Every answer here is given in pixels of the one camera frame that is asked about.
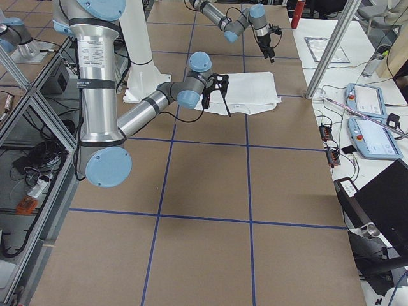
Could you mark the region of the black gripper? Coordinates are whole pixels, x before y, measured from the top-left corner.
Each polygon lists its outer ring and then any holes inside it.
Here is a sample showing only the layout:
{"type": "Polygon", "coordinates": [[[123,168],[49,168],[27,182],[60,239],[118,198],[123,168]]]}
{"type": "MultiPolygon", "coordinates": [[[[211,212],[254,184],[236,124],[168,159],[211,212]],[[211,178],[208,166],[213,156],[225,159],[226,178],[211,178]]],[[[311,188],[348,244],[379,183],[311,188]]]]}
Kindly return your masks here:
{"type": "Polygon", "coordinates": [[[271,46],[272,40],[269,34],[257,36],[257,44],[265,59],[269,59],[271,63],[275,62],[275,50],[271,46]]]}
{"type": "Polygon", "coordinates": [[[204,110],[209,109],[210,107],[210,97],[211,93],[214,91],[214,84],[205,87],[203,92],[202,92],[202,100],[201,100],[201,105],[204,110]]]}

